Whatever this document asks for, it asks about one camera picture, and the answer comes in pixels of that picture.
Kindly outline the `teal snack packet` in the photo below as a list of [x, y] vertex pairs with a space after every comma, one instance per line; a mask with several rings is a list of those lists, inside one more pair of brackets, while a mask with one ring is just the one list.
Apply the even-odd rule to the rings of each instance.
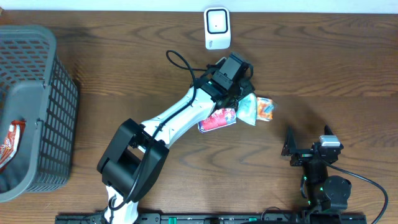
[[248, 94], [239, 101], [236, 116], [251, 126], [256, 125], [257, 99], [254, 93]]

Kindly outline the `small orange snack packet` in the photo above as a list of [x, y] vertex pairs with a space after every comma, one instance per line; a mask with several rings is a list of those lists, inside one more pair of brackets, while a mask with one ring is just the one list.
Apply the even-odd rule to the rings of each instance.
[[272, 99], [257, 97], [256, 119], [262, 121], [273, 120], [274, 109], [275, 109], [275, 104]]

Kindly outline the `orange red chocolate bar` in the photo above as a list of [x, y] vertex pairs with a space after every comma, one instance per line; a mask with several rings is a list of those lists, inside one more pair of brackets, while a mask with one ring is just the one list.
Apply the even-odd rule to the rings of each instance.
[[1, 172], [4, 171], [16, 155], [25, 129], [25, 121], [14, 120], [9, 126], [8, 133], [1, 144]]

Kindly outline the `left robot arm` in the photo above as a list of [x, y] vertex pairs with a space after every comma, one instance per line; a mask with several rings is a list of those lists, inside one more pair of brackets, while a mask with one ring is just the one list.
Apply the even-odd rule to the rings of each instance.
[[138, 202], [158, 179], [172, 144], [214, 110], [234, 108], [253, 91], [247, 78], [233, 82], [229, 90], [202, 78], [160, 115], [140, 124], [123, 122], [97, 165], [108, 193], [106, 223], [134, 223]]

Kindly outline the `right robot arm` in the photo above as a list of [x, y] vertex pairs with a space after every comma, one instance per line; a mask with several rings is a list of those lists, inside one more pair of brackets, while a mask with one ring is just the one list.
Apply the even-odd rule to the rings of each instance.
[[281, 155], [290, 157], [290, 165], [303, 168], [302, 196], [309, 201], [313, 213], [341, 212], [348, 208], [351, 182], [338, 175], [329, 175], [328, 166], [338, 160], [344, 148], [328, 126], [319, 141], [310, 148], [300, 149], [296, 145], [292, 128], [287, 134]]

